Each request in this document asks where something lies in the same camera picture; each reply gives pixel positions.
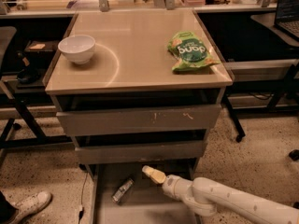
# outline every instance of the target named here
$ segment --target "laptop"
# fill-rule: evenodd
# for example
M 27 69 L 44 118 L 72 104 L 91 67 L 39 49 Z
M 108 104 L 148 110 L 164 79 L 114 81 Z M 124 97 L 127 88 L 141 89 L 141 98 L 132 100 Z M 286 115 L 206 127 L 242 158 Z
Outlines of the laptop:
M 275 26 L 299 40 L 299 0 L 278 0 Z

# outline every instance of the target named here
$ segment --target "shoe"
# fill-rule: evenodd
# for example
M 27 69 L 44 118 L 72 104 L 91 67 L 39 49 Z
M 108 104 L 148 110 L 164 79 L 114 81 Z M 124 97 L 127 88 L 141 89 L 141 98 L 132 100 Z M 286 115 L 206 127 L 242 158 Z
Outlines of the shoe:
M 50 203 L 51 196 L 49 192 L 41 191 L 14 204 L 18 212 L 8 224 L 18 224 L 25 217 L 40 212 Z

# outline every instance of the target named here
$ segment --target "drawer front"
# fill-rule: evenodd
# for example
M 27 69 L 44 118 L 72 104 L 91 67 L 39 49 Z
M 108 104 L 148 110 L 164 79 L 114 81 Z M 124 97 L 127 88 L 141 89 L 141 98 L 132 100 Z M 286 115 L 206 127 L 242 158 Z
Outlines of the drawer front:
M 66 135 L 84 136 L 208 129 L 220 110 L 220 105 L 197 105 L 59 112 L 57 117 Z
M 204 141 L 186 141 L 142 144 L 127 146 L 77 147 L 78 161 L 82 164 L 164 161 L 201 157 L 205 150 Z

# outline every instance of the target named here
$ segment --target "speckled floor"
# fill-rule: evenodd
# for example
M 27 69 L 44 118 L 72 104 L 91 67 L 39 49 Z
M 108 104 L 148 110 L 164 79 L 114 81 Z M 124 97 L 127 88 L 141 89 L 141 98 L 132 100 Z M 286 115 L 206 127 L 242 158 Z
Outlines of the speckled floor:
M 63 133 L 55 118 L 37 119 L 48 135 Z M 235 141 L 236 131 L 222 110 L 195 176 L 204 176 L 278 203 L 299 202 L 299 162 L 288 154 L 299 149 L 298 117 L 242 119 L 246 137 Z M 26 125 L 12 138 L 31 137 Z M 0 121 L 0 130 L 5 122 Z M 72 144 L 6 149 L 1 151 L 0 190 L 17 202 L 41 190 L 52 193 L 50 205 L 23 223 L 78 223 L 78 207 L 85 207 L 81 224 L 90 220 L 93 181 L 78 168 Z M 204 224 L 250 223 L 220 207 Z

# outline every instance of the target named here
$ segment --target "laptop keyboard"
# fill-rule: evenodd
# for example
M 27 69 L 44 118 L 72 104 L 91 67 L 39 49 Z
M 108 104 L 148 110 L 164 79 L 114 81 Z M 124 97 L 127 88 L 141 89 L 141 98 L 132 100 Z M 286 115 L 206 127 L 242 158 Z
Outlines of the laptop keyboard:
M 299 34 L 299 21 L 281 21 L 279 25 L 288 29 L 289 31 L 293 31 L 296 34 Z

